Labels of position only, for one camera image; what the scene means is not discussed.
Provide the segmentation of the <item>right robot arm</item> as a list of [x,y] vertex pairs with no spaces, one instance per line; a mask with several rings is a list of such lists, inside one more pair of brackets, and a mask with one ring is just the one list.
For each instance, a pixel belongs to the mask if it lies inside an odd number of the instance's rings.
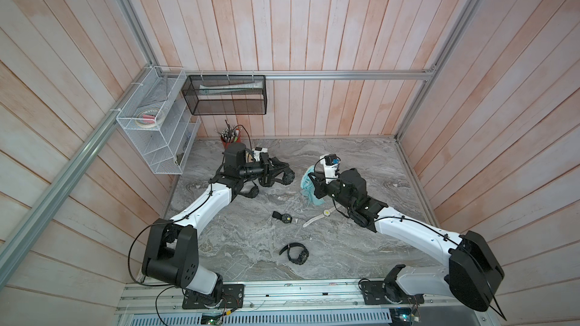
[[382,282],[388,302],[399,304],[410,297],[433,294],[454,297],[478,312],[501,312],[495,294],[504,271],[482,235],[445,231],[400,213],[369,196],[366,181],[355,168],[330,180],[317,171],[308,177],[318,199],[328,196],[342,205],[358,226],[397,238],[438,262],[436,267],[396,265]]

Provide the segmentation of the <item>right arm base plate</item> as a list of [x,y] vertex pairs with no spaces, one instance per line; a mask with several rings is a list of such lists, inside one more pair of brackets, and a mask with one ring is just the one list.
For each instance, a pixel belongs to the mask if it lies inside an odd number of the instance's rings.
[[417,305],[424,303],[424,296],[422,294],[405,294],[393,282],[361,279],[358,282],[358,288],[363,294],[365,305]]

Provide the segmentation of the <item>teal microfiber cloth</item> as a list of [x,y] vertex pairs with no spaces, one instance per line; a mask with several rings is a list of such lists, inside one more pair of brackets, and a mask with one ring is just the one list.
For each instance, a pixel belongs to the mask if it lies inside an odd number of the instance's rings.
[[311,203],[315,206],[320,206],[320,205],[323,205],[325,203],[325,200],[324,199],[317,199],[317,197],[314,195],[315,187],[314,187],[312,180],[308,177],[308,175],[310,173],[312,173],[313,171],[314,171],[314,166],[312,165],[304,173],[304,176],[301,179],[301,194],[307,198],[309,203]]

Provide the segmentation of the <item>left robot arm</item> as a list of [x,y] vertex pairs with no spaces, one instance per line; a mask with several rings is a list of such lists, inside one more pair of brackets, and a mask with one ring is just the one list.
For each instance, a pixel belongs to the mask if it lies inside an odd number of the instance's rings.
[[255,198],[260,187],[288,186],[295,179],[289,164],[266,149],[228,146],[206,191],[169,220],[151,225],[142,263],[146,277],[203,296],[220,297],[221,276],[199,265],[198,238],[210,221],[237,196]]

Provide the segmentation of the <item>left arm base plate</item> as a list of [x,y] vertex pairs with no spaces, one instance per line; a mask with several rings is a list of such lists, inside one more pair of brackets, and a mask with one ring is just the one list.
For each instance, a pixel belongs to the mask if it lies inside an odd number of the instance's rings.
[[218,284],[211,294],[186,290],[182,308],[186,310],[239,309],[243,306],[244,295],[245,285],[243,284]]

